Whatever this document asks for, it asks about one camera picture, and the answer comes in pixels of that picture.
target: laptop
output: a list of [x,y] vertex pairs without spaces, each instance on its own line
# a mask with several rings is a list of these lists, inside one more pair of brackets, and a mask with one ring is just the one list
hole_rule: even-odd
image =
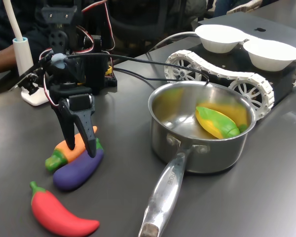
[[275,40],[296,48],[296,29],[249,13],[237,12],[199,22],[200,25],[226,25],[264,40]]

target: white tube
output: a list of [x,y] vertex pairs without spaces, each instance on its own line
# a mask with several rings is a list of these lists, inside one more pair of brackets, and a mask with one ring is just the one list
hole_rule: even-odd
[[23,41],[22,33],[21,33],[20,27],[18,25],[18,22],[16,21],[11,1],[10,0],[3,0],[3,4],[4,4],[5,10],[6,10],[6,14],[8,15],[10,24],[12,26],[14,35],[16,37],[16,40]]
[[177,33],[177,34],[174,34],[174,35],[171,35],[167,38],[165,38],[164,40],[160,41],[158,44],[156,44],[153,48],[151,48],[147,53],[151,52],[153,49],[157,49],[157,47],[159,45],[161,45],[162,43],[164,43],[165,41],[171,39],[171,38],[174,38],[174,37],[178,37],[178,36],[184,36],[184,35],[197,35],[194,31],[188,31],[188,32],[181,32],[181,33]]
[[13,46],[19,75],[22,75],[33,66],[29,41],[25,37],[22,38],[22,41],[14,39]]

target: purple eggplant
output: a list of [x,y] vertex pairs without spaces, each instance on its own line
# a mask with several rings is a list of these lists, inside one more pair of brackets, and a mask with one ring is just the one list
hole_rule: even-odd
[[70,191],[80,187],[99,166],[104,151],[97,142],[97,154],[94,158],[84,151],[74,161],[61,167],[54,173],[54,185],[63,191]]

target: pot rim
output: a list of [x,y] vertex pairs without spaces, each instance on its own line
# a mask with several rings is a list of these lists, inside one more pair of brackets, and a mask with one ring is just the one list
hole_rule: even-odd
[[254,128],[254,126],[256,125],[256,122],[257,122],[257,118],[256,118],[256,112],[255,112],[255,109],[253,108],[253,106],[247,101],[247,99],[242,96],[241,94],[239,94],[238,92],[234,91],[234,90],[231,90],[229,89],[228,87],[225,87],[225,86],[222,86],[222,85],[219,85],[219,84],[215,84],[215,83],[209,83],[207,84],[206,86],[215,86],[215,87],[219,87],[221,89],[224,89],[224,90],[229,90],[229,92],[231,92],[232,94],[234,94],[235,96],[239,97],[242,102],[246,105],[246,107],[249,109],[250,113],[251,113],[251,124],[250,126],[247,128],[246,131],[240,133],[239,135],[235,136],[235,137],[231,137],[231,138],[224,138],[224,139],[199,139],[199,138],[195,138],[195,137],[188,137],[188,136],[184,136],[184,135],[181,135],[173,130],[171,130],[170,128],[168,128],[167,126],[165,126],[163,123],[161,123],[157,117],[154,115],[153,111],[152,111],[152,103],[153,101],[155,100],[155,98],[163,91],[166,91],[170,88],[176,88],[176,87],[181,87],[181,85],[206,85],[206,82],[204,81],[179,81],[179,82],[175,82],[175,83],[168,83],[168,84],[165,84],[159,88],[157,88],[149,97],[148,99],[148,109],[149,109],[149,112],[151,114],[151,116],[153,117],[154,120],[156,120],[161,126],[163,126],[165,129],[167,129],[168,131],[172,132],[173,134],[175,135],[178,135],[178,136],[181,136],[183,138],[186,138],[186,139],[192,139],[192,140],[195,140],[195,141],[206,141],[206,142],[217,142],[217,141],[228,141],[228,140],[233,140],[233,139],[236,139],[238,137],[242,137],[244,135],[246,135],[248,132],[250,132],[252,130],[252,128]]

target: table surface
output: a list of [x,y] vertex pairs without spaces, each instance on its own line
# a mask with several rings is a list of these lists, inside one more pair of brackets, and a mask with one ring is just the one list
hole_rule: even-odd
[[296,29],[296,0],[279,0],[250,14]]
[[[199,43],[186,38],[151,53],[165,61]],[[124,62],[118,67],[162,77],[163,67]],[[116,73],[117,90],[96,97],[92,117],[105,157],[79,189],[63,193],[44,168],[63,140],[48,105],[34,108],[20,91],[0,95],[0,237],[53,236],[31,213],[30,181],[51,191],[72,213],[101,222],[93,237],[136,237],[148,198],[165,167],[149,143],[152,88]],[[161,85],[153,82],[154,87]],[[185,174],[163,237],[296,237],[296,90],[248,137],[239,162],[215,176]]]

